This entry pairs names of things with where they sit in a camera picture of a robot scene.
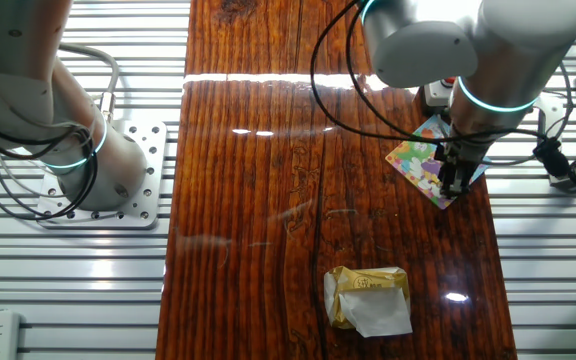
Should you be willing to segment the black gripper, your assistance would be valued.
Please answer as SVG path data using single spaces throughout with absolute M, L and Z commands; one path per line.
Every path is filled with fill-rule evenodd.
M 464 141 L 440 143 L 434 155 L 434 159 L 441 163 L 438 174 L 440 194 L 445 198 L 454 198 L 454 182 L 458 195 L 467 194 L 472 173 L 479 167 L 485 153 L 484 147 Z

